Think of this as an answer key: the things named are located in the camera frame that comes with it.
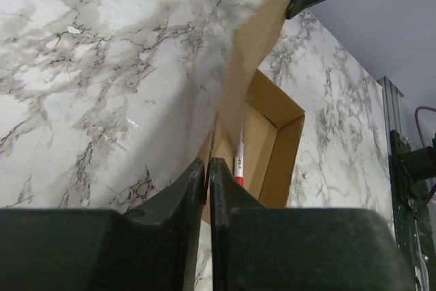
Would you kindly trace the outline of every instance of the white marble tabletop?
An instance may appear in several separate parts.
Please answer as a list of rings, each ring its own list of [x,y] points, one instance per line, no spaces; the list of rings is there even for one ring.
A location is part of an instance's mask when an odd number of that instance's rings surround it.
[[[196,156],[233,30],[260,1],[0,0],[0,206],[123,212],[163,189]],[[288,205],[392,225],[381,87],[309,11],[261,69],[306,110]]]

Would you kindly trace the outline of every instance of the white marker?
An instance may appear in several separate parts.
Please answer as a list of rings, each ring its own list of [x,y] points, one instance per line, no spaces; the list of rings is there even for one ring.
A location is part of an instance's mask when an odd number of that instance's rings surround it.
[[[234,178],[242,186],[244,186],[244,120],[243,115],[238,150],[234,158]]]

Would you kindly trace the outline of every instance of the open box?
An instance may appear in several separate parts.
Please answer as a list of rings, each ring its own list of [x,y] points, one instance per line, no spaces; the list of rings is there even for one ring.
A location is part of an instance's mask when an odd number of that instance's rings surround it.
[[[286,205],[304,110],[258,67],[277,43],[288,0],[264,0],[234,34],[218,110],[198,154],[224,158],[230,170],[245,116],[245,188],[266,206]],[[210,223],[208,202],[202,219]]]

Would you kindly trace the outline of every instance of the brown box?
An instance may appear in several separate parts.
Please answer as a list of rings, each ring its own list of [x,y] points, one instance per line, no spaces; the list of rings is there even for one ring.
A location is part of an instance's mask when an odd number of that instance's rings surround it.
[[[204,162],[224,158],[233,170],[244,110],[245,187],[272,207],[286,205],[305,114],[258,66],[277,43],[289,3],[264,0],[235,32],[218,111],[198,154]],[[210,223],[208,203],[202,219]]]

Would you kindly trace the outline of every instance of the marble surface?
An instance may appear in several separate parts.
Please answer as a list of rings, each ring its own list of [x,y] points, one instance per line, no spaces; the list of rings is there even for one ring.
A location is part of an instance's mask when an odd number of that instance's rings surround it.
[[[232,33],[261,0],[0,0],[0,206],[125,211],[209,129]],[[305,11],[261,65],[306,110],[289,206],[392,226],[382,90]],[[202,225],[196,290],[211,290]]]

